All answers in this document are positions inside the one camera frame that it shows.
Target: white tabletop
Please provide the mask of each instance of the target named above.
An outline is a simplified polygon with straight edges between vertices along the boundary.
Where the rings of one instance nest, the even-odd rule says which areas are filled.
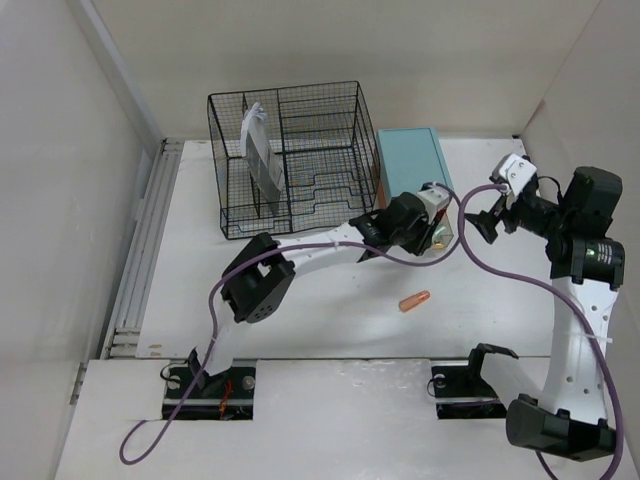
[[[540,385],[548,361],[523,359]],[[504,420],[438,420],[426,393],[428,360],[260,361],[253,421],[178,421],[142,463],[164,422],[166,361],[92,361],[67,437],[58,480],[546,478],[530,450],[509,445]],[[548,457],[559,478],[599,478],[610,458]],[[628,450],[616,478],[637,475]]]
[[[497,162],[523,153],[512,139],[442,139],[455,189],[487,183]],[[488,208],[495,194],[473,202]],[[209,142],[185,144],[138,343],[139,357],[185,357],[210,336],[207,297],[246,244],[220,231]],[[470,243],[488,263],[539,279],[549,276],[545,242],[518,231],[486,245]],[[402,255],[399,249],[391,253]],[[431,299],[402,314],[398,301],[421,290]],[[254,325],[239,358],[381,358],[466,356],[478,342],[520,355],[548,355],[551,297],[534,287],[492,277],[460,250],[432,268],[384,259],[325,269],[293,282],[278,312]]]

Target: wire file organizer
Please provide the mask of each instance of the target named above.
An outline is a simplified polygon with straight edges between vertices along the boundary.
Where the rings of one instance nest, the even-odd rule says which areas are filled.
[[[284,166],[277,206],[240,155],[242,119],[255,102],[269,115],[269,143]],[[380,159],[358,82],[219,93],[207,104],[227,239],[333,227],[373,209]]]

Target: white paper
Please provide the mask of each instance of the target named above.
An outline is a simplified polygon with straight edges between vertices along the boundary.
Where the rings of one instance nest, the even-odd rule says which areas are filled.
[[[284,188],[282,161],[274,153],[267,136],[267,112],[256,102],[247,110],[240,131],[240,155],[247,162],[249,172],[271,211],[278,213],[279,199]]]

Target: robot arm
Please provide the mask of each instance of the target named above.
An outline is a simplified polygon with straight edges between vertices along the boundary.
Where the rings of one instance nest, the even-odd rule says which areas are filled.
[[[491,180],[508,190],[489,212],[466,218],[493,243],[496,226],[507,233],[524,228],[548,241],[551,279],[587,316],[604,352],[611,309],[622,285],[624,249],[605,236],[622,192],[620,178],[593,167],[580,167],[558,204],[537,195],[536,168],[517,155],[505,157]],[[424,186],[417,194],[403,193],[384,210],[365,214],[340,227],[304,238],[305,243],[334,243],[334,247],[296,250],[275,255],[249,267],[222,289],[216,311],[226,315],[216,348],[199,379],[201,395],[219,383],[220,372],[231,366],[238,344],[250,325],[269,317],[280,305],[295,276],[341,263],[358,263],[370,252],[341,247],[337,242],[362,243],[386,252],[397,245],[422,255],[442,219],[450,198],[442,189]],[[302,239],[254,237],[225,273],[279,246]],[[506,428],[511,444],[573,460],[589,460],[613,453],[615,431],[607,425],[602,374],[589,338],[573,312],[556,300],[549,373],[543,390],[521,368],[511,350],[479,344],[469,356],[469,380],[489,384],[508,407]],[[201,369],[198,351],[188,362]]]
[[[557,205],[537,196],[536,169],[525,158],[506,157],[491,180],[508,184],[508,191],[489,212],[467,214],[467,220],[489,243],[497,237],[500,221],[507,233],[521,227],[545,238],[553,286],[582,310],[604,353],[624,273],[622,245],[605,237],[622,193],[620,178],[580,167]],[[615,431],[607,426],[602,373],[579,320],[559,299],[543,390],[507,349],[479,345],[470,355],[469,369],[508,407],[511,444],[578,461],[613,453]]]
[[[291,250],[249,267],[229,280],[216,301],[220,332],[216,348],[204,367],[198,387],[206,397],[220,383],[220,374],[229,369],[251,324],[271,316],[282,302],[294,277],[343,263],[359,263],[375,255],[367,250],[338,246],[338,242],[369,245],[386,252],[400,246],[408,253],[422,255],[429,247],[451,199],[446,190],[425,184],[416,194],[403,193],[382,210],[364,214],[339,227],[295,239],[274,240],[267,233],[255,236],[229,264],[225,274],[256,256],[296,243],[332,243],[334,247]],[[195,375],[201,368],[207,343],[196,347],[188,358]]]

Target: light blue box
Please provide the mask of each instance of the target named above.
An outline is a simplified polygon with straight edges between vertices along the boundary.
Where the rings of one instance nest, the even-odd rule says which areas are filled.
[[[427,182],[453,188],[435,128],[378,130],[377,142],[386,203],[402,192],[418,192]]]

